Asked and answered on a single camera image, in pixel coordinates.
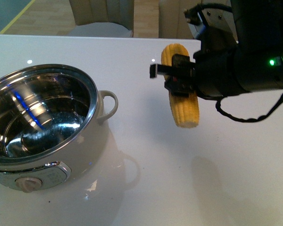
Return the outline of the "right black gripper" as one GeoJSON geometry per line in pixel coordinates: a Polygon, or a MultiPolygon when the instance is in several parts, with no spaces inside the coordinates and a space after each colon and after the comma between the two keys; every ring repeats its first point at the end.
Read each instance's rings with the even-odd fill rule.
{"type": "Polygon", "coordinates": [[[198,39],[201,49],[193,55],[196,64],[190,61],[189,56],[174,54],[171,66],[151,64],[150,78],[158,75],[176,77],[178,79],[167,79],[164,87],[174,97],[188,97],[194,94],[194,88],[190,82],[180,79],[190,79],[195,68],[195,86],[199,97],[219,99],[239,95],[241,86],[233,72],[237,43],[232,33],[209,27],[198,39]]]}

